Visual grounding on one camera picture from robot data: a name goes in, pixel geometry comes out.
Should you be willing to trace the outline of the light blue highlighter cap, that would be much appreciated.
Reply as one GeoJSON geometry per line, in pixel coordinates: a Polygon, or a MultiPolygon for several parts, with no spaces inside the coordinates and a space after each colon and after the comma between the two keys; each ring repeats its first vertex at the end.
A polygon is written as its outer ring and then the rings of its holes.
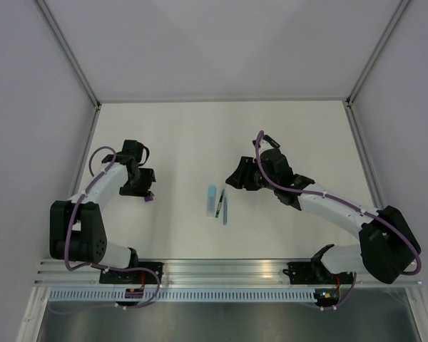
{"type": "Polygon", "coordinates": [[[215,185],[210,185],[208,187],[208,196],[215,198],[217,194],[217,187],[215,185]]]}

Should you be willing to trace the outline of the blue pen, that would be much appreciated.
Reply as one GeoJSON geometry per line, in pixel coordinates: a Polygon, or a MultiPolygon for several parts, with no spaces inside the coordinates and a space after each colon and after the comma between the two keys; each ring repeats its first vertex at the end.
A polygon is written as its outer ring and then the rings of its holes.
{"type": "Polygon", "coordinates": [[[224,205],[223,203],[223,217],[222,217],[223,226],[228,225],[228,205],[224,205]]]}

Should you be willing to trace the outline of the light blue highlighter body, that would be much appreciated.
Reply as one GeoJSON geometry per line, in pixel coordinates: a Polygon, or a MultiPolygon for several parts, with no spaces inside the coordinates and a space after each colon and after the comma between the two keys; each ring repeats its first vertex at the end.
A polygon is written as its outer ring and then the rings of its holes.
{"type": "Polygon", "coordinates": [[[216,200],[216,195],[213,196],[208,196],[208,203],[207,203],[207,216],[208,217],[214,217],[215,216],[215,211],[216,211],[216,206],[217,206],[217,200],[216,200]]]}

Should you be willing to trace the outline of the green pen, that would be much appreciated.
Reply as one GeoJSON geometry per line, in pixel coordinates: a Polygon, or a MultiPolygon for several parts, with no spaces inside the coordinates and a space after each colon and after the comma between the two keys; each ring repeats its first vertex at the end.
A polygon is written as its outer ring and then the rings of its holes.
{"type": "Polygon", "coordinates": [[[225,189],[222,189],[220,192],[220,197],[219,197],[218,204],[217,204],[217,207],[215,210],[215,218],[216,219],[219,218],[220,210],[221,210],[222,205],[223,205],[224,197],[225,197],[225,189]]]}

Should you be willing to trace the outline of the purple black highlighter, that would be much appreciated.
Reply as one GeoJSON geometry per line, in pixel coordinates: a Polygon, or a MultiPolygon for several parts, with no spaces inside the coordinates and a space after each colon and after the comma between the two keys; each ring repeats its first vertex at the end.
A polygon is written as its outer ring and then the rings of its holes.
{"type": "Polygon", "coordinates": [[[261,148],[262,149],[280,149],[280,144],[277,143],[274,139],[272,139],[269,135],[263,135],[261,140],[261,148]]]}

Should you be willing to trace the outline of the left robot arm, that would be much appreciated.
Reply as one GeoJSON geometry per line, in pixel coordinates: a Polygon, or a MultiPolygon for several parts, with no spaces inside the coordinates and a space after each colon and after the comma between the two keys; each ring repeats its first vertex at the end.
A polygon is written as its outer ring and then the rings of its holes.
{"type": "Polygon", "coordinates": [[[144,168],[150,150],[137,140],[125,140],[119,152],[109,146],[99,147],[92,156],[102,150],[110,153],[102,159],[98,173],[93,172],[93,157],[88,161],[92,179],[86,188],[51,205],[49,251],[68,271],[86,266],[115,271],[124,283],[132,284],[141,275],[137,252],[108,241],[102,211],[115,195],[152,201],[155,171],[144,168]]]}

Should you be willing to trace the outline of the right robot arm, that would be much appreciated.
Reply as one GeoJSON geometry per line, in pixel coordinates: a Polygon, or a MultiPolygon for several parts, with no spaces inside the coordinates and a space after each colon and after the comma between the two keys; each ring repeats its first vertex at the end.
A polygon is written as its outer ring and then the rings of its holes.
{"type": "Polygon", "coordinates": [[[320,283],[356,272],[392,284],[422,268],[421,247],[397,208],[377,209],[342,199],[293,172],[278,149],[266,150],[259,158],[241,157],[225,182],[238,190],[269,189],[282,204],[321,217],[357,238],[358,243],[349,246],[328,244],[312,257],[310,272],[320,283]]]}

